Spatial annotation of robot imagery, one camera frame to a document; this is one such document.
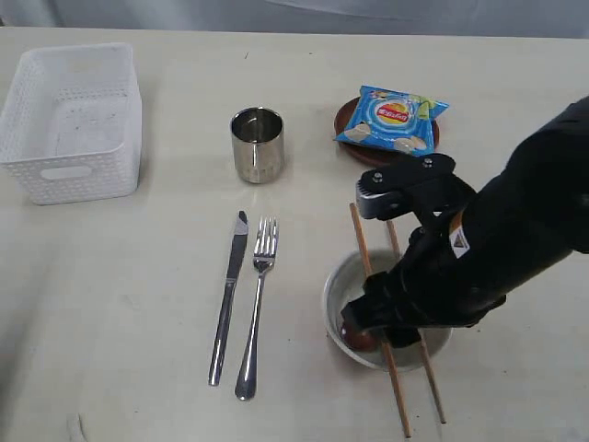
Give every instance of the table surface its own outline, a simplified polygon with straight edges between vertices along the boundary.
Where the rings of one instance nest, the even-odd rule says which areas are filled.
[[[332,141],[333,117],[361,84],[446,101],[440,150],[479,189],[587,93],[589,41],[6,28],[0,102],[25,50],[105,41],[134,47],[140,186],[40,207],[0,174],[0,439],[67,440],[71,412],[88,442],[402,439],[387,375],[349,360],[323,326],[323,285],[355,250],[348,202],[364,170]],[[228,134],[252,105],[285,121],[288,166],[262,186],[237,178]],[[248,403],[233,388],[255,290],[251,235],[222,383],[206,381],[239,209],[254,225],[281,221]],[[398,221],[401,242],[415,226]],[[364,229],[370,247],[387,246],[382,225]],[[423,371],[402,376],[413,440],[589,436],[588,260],[573,254],[455,332],[434,359],[447,425]]]

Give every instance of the robotic arm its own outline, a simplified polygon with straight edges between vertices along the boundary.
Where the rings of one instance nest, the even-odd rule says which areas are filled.
[[[422,226],[342,311],[354,330],[385,329],[404,346],[418,327],[469,327],[573,250],[589,252],[589,97],[528,137],[480,192],[454,167],[442,154],[404,157],[357,182],[362,217],[413,212]]]

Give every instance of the fork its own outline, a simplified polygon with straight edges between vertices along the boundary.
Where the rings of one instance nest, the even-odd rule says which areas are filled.
[[[254,248],[254,267],[258,271],[256,301],[249,325],[248,343],[243,354],[241,368],[237,376],[236,396],[242,401],[253,398],[256,394],[258,371],[258,328],[260,326],[261,292],[264,289],[266,273],[274,266],[278,248],[278,222],[275,218],[260,219],[256,247]]]

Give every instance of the brown plate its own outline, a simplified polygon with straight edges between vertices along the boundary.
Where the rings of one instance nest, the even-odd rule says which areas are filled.
[[[348,124],[348,121],[351,119],[359,99],[360,97],[351,99],[346,104],[341,106],[340,110],[338,110],[338,113],[336,114],[335,120],[333,122],[333,127],[335,128],[336,134],[341,134],[346,128],[346,124]],[[437,147],[440,143],[440,128],[438,127],[437,122],[432,122],[432,129],[433,145]],[[362,145],[352,145],[350,143],[343,143],[342,141],[339,141],[338,144],[343,150],[348,152],[348,154],[356,158],[358,161],[375,168],[380,168],[381,166],[386,166],[392,163],[395,161],[395,158],[398,158],[399,155],[406,155],[399,152],[364,147]]]

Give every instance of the bag of chips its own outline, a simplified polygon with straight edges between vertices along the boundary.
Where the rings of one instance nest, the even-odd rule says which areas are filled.
[[[362,86],[360,101],[337,141],[420,157],[434,149],[432,121],[448,105],[419,95]]]

